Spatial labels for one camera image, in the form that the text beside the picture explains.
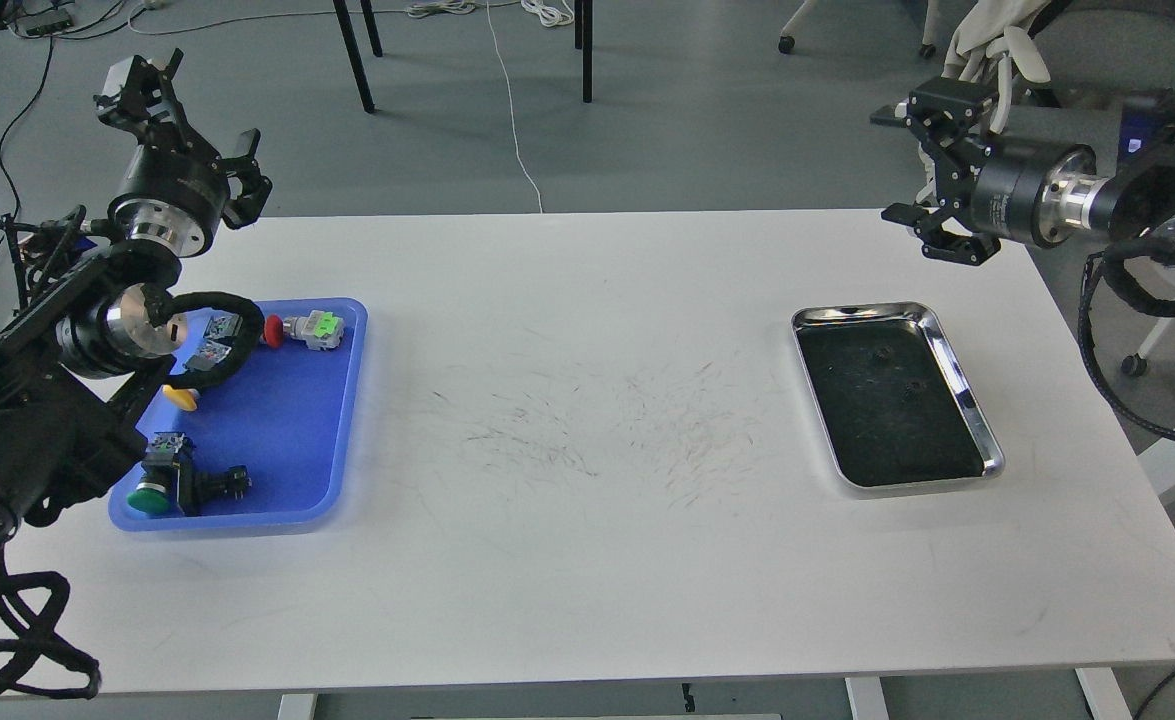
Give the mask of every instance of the white cloth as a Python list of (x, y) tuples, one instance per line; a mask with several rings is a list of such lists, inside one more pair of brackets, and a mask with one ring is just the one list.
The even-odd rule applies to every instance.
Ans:
[[(961, 23), (947, 47), (944, 60), (944, 78), (972, 76), (983, 62), (986, 46), (995, 38), (1003, 35), (1003, 28), (1018, 26), (1026, 28), (1030, 20), (1050, 0), (979, 0)], [(971, 73), (965, 73), (972, 65)]]

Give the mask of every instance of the black cable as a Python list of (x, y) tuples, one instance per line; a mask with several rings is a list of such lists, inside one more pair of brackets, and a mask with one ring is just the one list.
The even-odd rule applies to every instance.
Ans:
[(11, 184), (11, 193), (12, 195), (14, 195), (14, 211), (12, 211), (11, 214), (14, 215), (14, 220), (18, 220), (19, 215), (24, 214), (24, 200), (19, 197), (19, 190), (16, 189), (16, 187), (14, 187), (14, 179), (11, 176), (11, 170), (8, 170), (8, 168), (5, 167), (5, 141), (11, 135), (11, 129), (14, 129), (16, 122), (24, 119), (24, 115), (29, 113), (31, 107), (35, 105), (35, 101), (40, 99), (40, 94), (43, 94), (43, 83), (46, 83), (46, 81), (48, 81), (49, 79), (49, 63), (52, 63), (52, 61), (53, 61), (53, 38), (49, 38), (49, 49), (47, 51), (46, 55), (43, 55), (43, 69), (40, 70), (40, 85), (35, 88), (35, 94), (31, 95), (31, 100), (28, 100), (28, 103), (25, 105), (21, 110), (19, 110), (19, 114), (14, 115), (14, 119), (11, 120), (11, 123), (5, 126), (5, 132), (1, 133), (0, 166), (1, 166), (1, 173), (5, 174), (5, 182)]
[[(20, 595), (31, 588), (46, 588), (49, 592), (39, 612), (31, 610)], [(4, 552), (0, 553), (0, 617), (15, 634), (12, 639), (0, 639), (0, 653), (12, 655), (0, 668), (0, 694), (11, 689), (48, 698), (90, 698), (98, 694), (98, 687), (102, 682), (98, 660), (53, 632), (69, 597), (70, 585), (62, 576), (48, 571), (11, 576), (5, 567)], [(8, 606), (14, 606), (24, 619), (16, 619)], [(70, 673), (85, 675), (83, 687), (52, 689), (19, 682), (42, 657), (58, 662)]]
[(1102, 253), (1090, 255), (1085, 261), (1085, 276), (1081, 278), (1080, 310), (1076, 317), (1076, 345), (1080, 348), (1080, 357), (1082, 363), (1085, 363), (1085, 371), (1089, 375), (1089, 379), (1094, 383), (1094, 388), (1097, 389), (1099, 395), (1103, 396), (1103, 401), (1107, 401), (1107, 404), (1112, 405), (1112, 410), (1116, 411), (1117, 415), (1132, 420), (1132, 423), (1136, 424), (1137, 428), (1142, 428), (1146, 432), (1175, 442), (1175, 429), (1164, 428), (1164, 425), (1159, 425), (1157, 423), (1153, 423), (1153, 420), (1143, 418), (1143, 416), (1130, 410), (1116, 396), (1116, 391), (1113, 391), (1112, 384), (1103, 377), (1103, 369), (1100, 368), (1097, 356), (1094, 354), (1094, 325), (1089, 318), (1089, 311), (1090, 304), (1094, 301), (1094, 292), (1097, 290), (1097, 283), (1104, 274), (1101, 265), (1109, 263), (1109, 261), (1121, 263), (1122, 260), (1109, 260), (1107, 251), (1103, 250)]
[(43, 261), (43, 269), (40, 270), (40, 282), (31, 289), (31, 301), (38, 301), (43, 295), (43, 291), (46, 291), (46, 288), (49, 287), (49, 281), (53, 280), (53, 274), (56, 271), (56, 261), (70, 257), (72, 243), (80, 237), (80, 223), (85, 222), (86, 213), (85, 206), (76, 206), (76, 209), (67, 218), (67, 227), (62, 230), (62, 237), (58, 238), (58, 245), (55, 245), (55, 249)]
[[(129, 20), (125, 20), (125, 22), (121, 22), (116, 27), (113, 27), (113, 28), (109, 28), (109, 29), (105, 29), (105, 31), (99, 32), (99, 33), (94, 33), (94, 35), (72, 35), (72, 33), (85, 32), (85, 31), (87, 31), (87, 29), (89, 29), (89, 28), (92, 28), (94, 26), (99, 26), (100, 23), (107, 22), (107, 20), (110, 20), (110, 19), (115, 18), (116, 15), (119, 15), (120, 12), (121, 12), (121, 9), (123, 9), (123, 8), (125, 8), (125, 0), (119, 0), (116, 4), (112, 5), (110, 8), (107, 8), (107, 12), (103, 13), (102, 16), (100, 16), (98, 20), (94, 20), (94, 22), (87, 23), (87, 26), (78, 27), (75, 29), (69, 29), (69, 31), (66, 31), (66, 32), (60, 32), (60, 33), (58, 33), (58, 38), (60, 38), (60, 40), (94, 40), (94, 38), (106, 38), (106, 36), (110, 35), (113, 32), (120, 32), (120, 31), (125, 29), (125, 27), (129, 26)], [(137, 8), (133, 13), (129, 14), (129, 18), (134, 19), (134, 18), (136, 18), (139, 15), (142, 15), (146, 12), (147, 12), (147, 8)]]
[(249, 359), (249, 355), (258, 344), (263, 334), (263, 311), (254, 305), (251, 300), (231, 295), (230, 292), (187, 292), (166, 302), (159, 309), (166, 319), (180, 312), (190, 310), (222, 310), (240, 316), (240, 329), (231, 341), (231, 350), (217, 365), (208, 370), (188, 370), (184, 374), (170, 375), (168, 384), (176, 389), (203, 389), (226, 382), (240, 366)]
[(1160, 691), (1163, 691), (1166, 685), (1168, 685), (1173, 679), (1175, 679), (1175, 669), (1169, 671), (1168, 675), (1166, 675), (1162, 680), (1160, 680), (1160, 682), (1155, 684), (1155, 687), (1152, 688), (1152, 692), (1148, 693), (1148, 697), (1143, 698), (1143, 702), (1140, 702), (1139, 708), (1134, 711), (1134, 720), (1143, 720), (1143, 712), (1146, 712), (1146, 706), (1152, 705), (1152, 701), (1155, 700), (1157, 693)]

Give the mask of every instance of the green switch component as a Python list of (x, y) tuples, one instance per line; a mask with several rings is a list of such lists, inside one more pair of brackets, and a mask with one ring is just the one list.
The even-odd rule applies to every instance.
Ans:
[(337, 329), (340, 329), (337, 316), (334, 312), (323, 314), (316, 323), (316, 337), (331, 336)]
[(147, 514), (166, 514), (170, 511), (170, 498), (154, 487), (139, 487), (125, 497), (125, 502), (139, 512)]

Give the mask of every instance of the gray floor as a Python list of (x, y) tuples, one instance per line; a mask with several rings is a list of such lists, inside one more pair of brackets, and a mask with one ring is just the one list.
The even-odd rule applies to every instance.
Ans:
[[(79, 0), (78, 14), (94, 16), (106, 5)], [(327, 5), (176, 0), (137, 26), (190, 27)], [(776, 38), (795, 1), (599, 4), (592, 105), (579, 101), (578, 54), (569, 28), (543, 29), (516, 8), (495, 9), (492, 20), (511, 74), (522, 155), (548, 211), (861, 208), (908, 200), (920, 184), (906, 133), (871, 127), (866, 117), (938, 72), (936, 61), (915, 59), (922, 5), (825, 4), (799, 32), (797, 54), (784, 56), (776, 53)], [(954, 23), (965, 5), (945, 0), (944, 26)], [(398, 5), (383, 0), (376, 6)], [(511, 154), (506, 90), (485, 14), (428, 20), (383, 14), (380, 22), (387, 58), (371, 60), (365, 52), (380, 105), (375, 117), (360, 110), (331, 16), (233, 23), (167, 38), (121, 32), (60, 42), (47, 92), (6, 150), (24, 195), (24, 217), (52, 218), (75, 202), (102, 213), (133, 140), (98, 123), (90, 96), (101, 90), (108, 65), (134, 53), (167, 55), (174, 46), (186, 53), (179, 94), (204, 136), (230, 149), (240, 129), (262, 129), (258, 157), (276, 182), (267, 214), (535, 211), (533, 190)], [(0, 132), (34, 90), (43, 49), (43, 42), (0, 33)], [(1104, 137), (1114, 127), (1107, 117), (1082, 122), (1090, 137)], [(0, 174), (0, 214), (8, 208)], [(306, 242), (298, 238), (300, 247)], [(237, 244), (234, 234), (223, 233), (215, 251), (235, 253)], [(1077, 247), (1036, 258), (1068, 316), (1075, 312), (1085, 251)], [(0, 322), (12, 302), (0, 272)], [(1100, 355), (1112, 368), (1150, 322), (1104, 297), (1097, 310)], [(1175, 331), (1155, 356), (1150, 377), (1123, 381), (1135, 404), (1175, 423)], [(1135, 448), (1150, 442), (1128, 430)], [(1169, 514), (1175, 523), (1175, 505)], [(1117, 671), (1132, 705), (1164, 671)], [(839, 680), (696, 682), (693, 694), (697, 712), (779, 712), (788, 720), (850, 715)], [(1087, 716), (1069, 671), (891, 678), (885, 694), (895, 720)], [(262, 693), (107, 697), (88, 704), (2, 702), (0, 716), (223, 719), (271, 716), (275, 705), (276, 697)], [(322, 698), (317, 715), (679, 712), (678, 682), (629, 682), (336, 693)], [(1175, 716), (1175, 684), (1149, 716)]]

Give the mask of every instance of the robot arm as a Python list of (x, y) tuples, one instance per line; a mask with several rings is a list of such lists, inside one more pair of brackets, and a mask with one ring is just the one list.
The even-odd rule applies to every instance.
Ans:
[[(103, 496), (142, 460), (147, 439), (134, 429), (162, 384), (213, 386), (248, 359), (263, 316), (227, 292), (170, 296), (180, 258), (209, 250), (222, 218), (229, 227), (255, 222), (271, 191), (254, 152), (258, 132), (241, 135), (239, 156), (223, 159), (188, 123), (174, 97), (180, 51), (166, 65), (140, 56), (116, 63), (98, 101), (103, 123), (133, 133), (137, 150), (108, 218), (87, 222), (82, 206), (67, 217), (26, 226), (1, 217), (11, 254), (21, 260), (20, 314), (0, 332), (0, 619), (16, 639), (0, 669), (0, 693), (20, 689), (49, 697), (93, 697), (98, 661), (53, 632), (67, 583), (56, 573), (11, 577), (5, 543), (22, 520), (52, 524), (75, 503)], [(231, 197), (229, 179), (240, 193)], [(16, 240), (16, 233), (31, 233)], [(94, 245), (88, 237), (105, 238)], [(240, 316), (231, 351), (215, 368), (170, 375), (172, 352), (183, 345), (184, 311), (201, 307)], [(100, 401), (74, 374), (88, 378), (129, 375)], [(19, 592), (47, 588), (39, 612)], [(88, 678), (83, 688), (39, 691), (19, 682), (40, 657)]]
[[(901, 117), (872, 122), (906, 127), (933, 163), (936, 209), (889, 206), (881, 218), (907, 226), (926, 258), (981, 265), (1000, 240), (1052, 249), (1080, 233), (1109, 241), (1085, 267), (1077, 324), (1081, 359), (1117, 413), (1160, 437), (1175, 430), (1132, 411), (1104, 381), (1094, 356), (1089, 307), (1100, 281), (1137, 312), (1175, 318), (1175, 300), (1157, 300), (1126, 269), (1127, 260), (1175, 265), (1175, 126), (1156, 137), (1116, 176), (1099, 176), (1083, 144), (1059, 144), (986, 132), (995, 103), (991, 88), (933, 78), (908, 96)], [(944, 227), (954, 220), (966, 233)]]

